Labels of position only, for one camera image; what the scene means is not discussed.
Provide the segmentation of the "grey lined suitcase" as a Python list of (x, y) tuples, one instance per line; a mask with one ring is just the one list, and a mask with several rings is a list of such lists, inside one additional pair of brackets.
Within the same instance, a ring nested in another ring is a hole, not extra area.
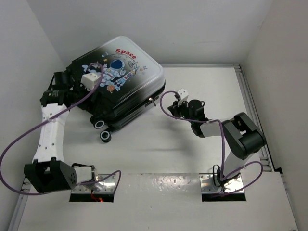
[(80, 83), (87, 73), (101, 74), (94, 102), (78, 107), (91, 114), (96, 129), (106, 128), (100, 132), (105, 143), (113, 132), (156, 106), (166, 85), (162, 66), (125, 36), (76, 58), (65, 71), (73, 83)]

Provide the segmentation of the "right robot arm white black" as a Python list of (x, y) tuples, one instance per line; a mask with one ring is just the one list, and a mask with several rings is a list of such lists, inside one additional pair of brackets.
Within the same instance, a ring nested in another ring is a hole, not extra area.
[(239, 175), (250, 157), (267, 144), (265, 135), (244, 113), (238, 113), (224, 121), (210, 120), (204, 113), (205, 102), (174, 101), (167, 109), (175, 118), (189, 121), (193, 133), (200, 138), (220, 136), (222, 138), (222, 163), (216, 171), (213, 183), (222, 187), (227, 180)]

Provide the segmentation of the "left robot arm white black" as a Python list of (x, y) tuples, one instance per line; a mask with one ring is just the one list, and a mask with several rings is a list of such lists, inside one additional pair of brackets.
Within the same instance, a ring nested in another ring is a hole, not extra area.
[(38, 193), (72, 190), (95, 180), (93, 165), (68, 165), (64, 161), (64, 128), (73, 104), (73, 80), (66, 71), (55, 72), (41, 102), (43, 126), (36, 153), (24, 174)]

